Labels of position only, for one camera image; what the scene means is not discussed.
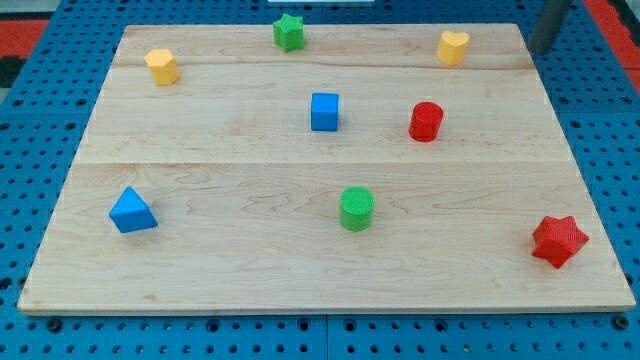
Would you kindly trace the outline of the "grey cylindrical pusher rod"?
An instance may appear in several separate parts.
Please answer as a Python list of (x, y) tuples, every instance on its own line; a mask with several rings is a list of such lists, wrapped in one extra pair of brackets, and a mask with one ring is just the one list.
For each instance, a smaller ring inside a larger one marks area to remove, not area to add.
[(528, 39), (527, 49), (534, 55), (545, 55), (560, 33), (573, 0), (545, 0), (540, 16)]

